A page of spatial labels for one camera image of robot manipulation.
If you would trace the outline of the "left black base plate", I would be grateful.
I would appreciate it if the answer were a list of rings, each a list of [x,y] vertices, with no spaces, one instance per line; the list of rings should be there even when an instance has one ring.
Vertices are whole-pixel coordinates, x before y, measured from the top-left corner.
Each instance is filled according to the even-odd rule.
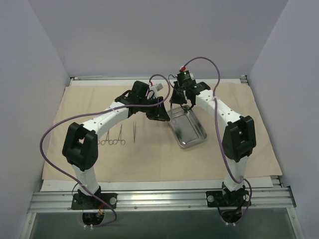
[[[113,209],[117,206],[116,193],[101,193],[98,197],[110,205]],[[71,209],[72,210],[97,210],[102,204],[101,201],[92,197],[91,195],[85,195],[81,191],[73,195]]]

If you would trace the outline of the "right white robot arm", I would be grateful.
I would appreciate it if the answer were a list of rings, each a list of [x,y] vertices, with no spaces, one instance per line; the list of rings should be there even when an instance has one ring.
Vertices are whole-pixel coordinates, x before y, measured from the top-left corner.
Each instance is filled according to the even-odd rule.
[[[238,190],[243,188],[246,164],[256,146],[254,120],[232,110],[215,95],[215,91],[204,82],[196,82],[188,70],[180,71],[173,84],[170,104],[179,106],[191,102],[199,106],[214,119],[216,136],[227,170],[221,199],[226,205],[239,200]]]

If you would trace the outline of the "steel needle holder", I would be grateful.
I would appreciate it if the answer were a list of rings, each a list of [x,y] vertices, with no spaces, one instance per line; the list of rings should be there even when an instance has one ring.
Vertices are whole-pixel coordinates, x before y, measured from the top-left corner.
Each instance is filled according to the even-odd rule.
[[[174,115],[173,115],[173,104],[171,103],[170,104],[170,121],[171,121],[171,124],[176,124],[176,120],[174,119]]]

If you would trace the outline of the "steel tweezers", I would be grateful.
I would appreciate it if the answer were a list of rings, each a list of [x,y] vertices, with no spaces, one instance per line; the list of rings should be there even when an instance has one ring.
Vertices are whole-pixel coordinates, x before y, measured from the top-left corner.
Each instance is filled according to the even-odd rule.
[[[133,122],[133,142],[136,142],[136,130],[137,130],[137,123]]]

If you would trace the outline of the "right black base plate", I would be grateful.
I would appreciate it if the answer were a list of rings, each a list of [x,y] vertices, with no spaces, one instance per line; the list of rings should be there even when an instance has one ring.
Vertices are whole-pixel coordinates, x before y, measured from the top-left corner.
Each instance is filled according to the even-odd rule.
[[[223,190],[206,191],[207,206],[211,208],[223,207],[244,207],[251,206],[247,190],[223,193]]]

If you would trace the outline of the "metal instrument tray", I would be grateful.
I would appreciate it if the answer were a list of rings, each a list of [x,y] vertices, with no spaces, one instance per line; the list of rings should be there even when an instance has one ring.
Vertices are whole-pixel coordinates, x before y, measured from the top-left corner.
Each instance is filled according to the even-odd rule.
[[[173,115],[176,124],[171,124],[171,121],[168,124],[182,149],[193,147],[207,139],[207,134],[193,110],[185,111],[182,108],[175,108]]]

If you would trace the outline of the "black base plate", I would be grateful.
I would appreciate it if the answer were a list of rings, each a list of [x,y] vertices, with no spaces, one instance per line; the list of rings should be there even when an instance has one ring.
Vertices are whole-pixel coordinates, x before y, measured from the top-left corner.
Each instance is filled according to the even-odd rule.
[[[211,208],[223,207],[244,207],[251,206],[247,190],[223,193],[223,190],[206,191],[207,206]]]
[[[98,197],[110,205],[113,209],[117,206],[116,193],[101,193]],[[91,195],[85,195],[81,191],[73,195],[71,209],[72,210],[97,210],[102,204],[101,201],[92,197]]]

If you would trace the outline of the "steel hemostat forceps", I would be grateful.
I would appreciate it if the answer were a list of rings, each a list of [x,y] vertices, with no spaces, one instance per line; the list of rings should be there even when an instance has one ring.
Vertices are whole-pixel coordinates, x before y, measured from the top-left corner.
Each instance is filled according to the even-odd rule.
[[[108,145],[114,144],[114,140],[110,139],[110,132],[109,131],[107,131],[107,133],[106,133],[106,138],[100,140],[100,145],[106,145],[106,144],[108,144]]]
[[[117,139],[113,140],[113,145],[125,145],[126,141],[122,139],[123,125],[120,126],[119,135]]]

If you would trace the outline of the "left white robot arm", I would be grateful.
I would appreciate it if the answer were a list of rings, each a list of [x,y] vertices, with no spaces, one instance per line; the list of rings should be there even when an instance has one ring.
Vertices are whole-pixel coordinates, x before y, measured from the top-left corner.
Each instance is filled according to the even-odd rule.
[[[78,194],[89,209],[98,207],[101,202],[101,188],[94,171],[100,137],[138,112],[144,113],[149,120],[169,121],[164,98],[159,96],[162,89],[162,84],[150,86],[135,81],[133,87],[115,98],[103,114],[82,124],[74,122],[68,127],[62,154],[74,169],[79,180]]]

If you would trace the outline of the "aluminium front rail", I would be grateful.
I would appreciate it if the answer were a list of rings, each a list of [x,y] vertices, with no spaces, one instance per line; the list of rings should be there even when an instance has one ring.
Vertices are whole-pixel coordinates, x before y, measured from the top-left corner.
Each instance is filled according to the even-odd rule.
[[[115,211],[194,211],[216,210],[208,207],[206,189],[168,191],[117,191]],[[94,213],[97,209],[71,209],[70,192],[34,193],[29,205],[30,213]],[[257,188],[253,190],[250,209],[294,208],[289,188]]]

